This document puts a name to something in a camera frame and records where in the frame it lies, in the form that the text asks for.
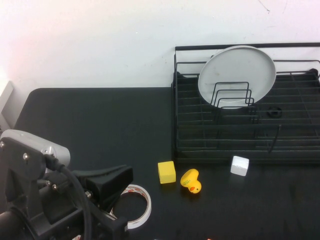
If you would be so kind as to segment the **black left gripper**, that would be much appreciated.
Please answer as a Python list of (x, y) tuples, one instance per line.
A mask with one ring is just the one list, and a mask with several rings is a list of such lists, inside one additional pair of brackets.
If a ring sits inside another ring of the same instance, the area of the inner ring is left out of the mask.
[[(79, 180), (91, 213), (93, 240), (124, 240), (128, 223), (110, 213), (121, 193), (133, 181), (133, 168), (118, 165), (98, 170), (73, 170)], [(71, 181), (62, 174), (47, 174), (49, 186), (40, 189), (44, 215), (51, 225), (60, 224), (49, 239), (71, 240), (84, 235), (85, 220), (78, 195)]]

